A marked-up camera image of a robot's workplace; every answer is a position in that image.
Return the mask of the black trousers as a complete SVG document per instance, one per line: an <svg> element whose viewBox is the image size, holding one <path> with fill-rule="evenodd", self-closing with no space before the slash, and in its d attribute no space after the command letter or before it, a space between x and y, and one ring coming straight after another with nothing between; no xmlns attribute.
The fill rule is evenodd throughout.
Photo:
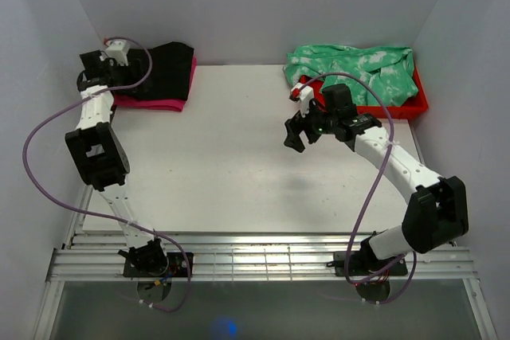
<svg viewBox="0 0 510 340"><path fill-rule="evenodd" d="M150 76L138 87L116 91L117 95L135 100L181 100L187 101L194 48L182 42L172 41L149 49L152 58ZM120 66L121 85L139 81L148 70L147 54L142 49L129 49L128 66Z"/></svg>

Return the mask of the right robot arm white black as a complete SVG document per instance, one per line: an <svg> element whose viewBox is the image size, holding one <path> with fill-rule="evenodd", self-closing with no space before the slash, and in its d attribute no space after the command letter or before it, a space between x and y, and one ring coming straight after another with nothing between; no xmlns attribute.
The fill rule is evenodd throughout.
<svg viewBox="0 0 510 340"><path fill-rule="evenodd" d="M318 100L312 87L296 84L290 99L299 110L284 124L286 147L301 153L306 143L332 135L375 166L407 203L400 225L372 234L348 257L356 270L378 274L397 256L425 254L468 232L464 182L428 169L395 143L377 118L358 113L347 85L326 89Z"/></svg>

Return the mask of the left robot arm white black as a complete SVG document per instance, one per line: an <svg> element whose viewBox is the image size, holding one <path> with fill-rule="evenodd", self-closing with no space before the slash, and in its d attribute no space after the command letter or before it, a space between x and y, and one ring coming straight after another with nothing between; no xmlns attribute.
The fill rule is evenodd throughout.
<svg viewBox="0 0 510 340"><path fill-rule="evenodd" d="M128 198L130 165L112 129L114 94L108 90L140 80L147 73L148 61L139 49L125 58L96 50L81 54L80 59L84 70L76 86L84 103L79 123L65 134L65 143L82 181L99 192L123 231L128 250L119 254L136 271L160 276L168 269L169 257L152 230L138 229L139 219Z"/></svg>

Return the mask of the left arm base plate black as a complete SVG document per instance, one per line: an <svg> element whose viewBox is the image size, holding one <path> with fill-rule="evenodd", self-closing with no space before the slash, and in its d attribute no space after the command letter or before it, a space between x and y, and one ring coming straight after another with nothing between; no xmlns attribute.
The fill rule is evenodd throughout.
<svg viewBox="0 0 510 340"><path fill-rule="evenodd" d="M168 252L166 268L160 273L150 273L137 270L128 260L124 262L122 276L126 278L163 278L170 275L174 278L186 278L187 272L193 273L194 253L186 252L187 259L181 252Z"/></svg>

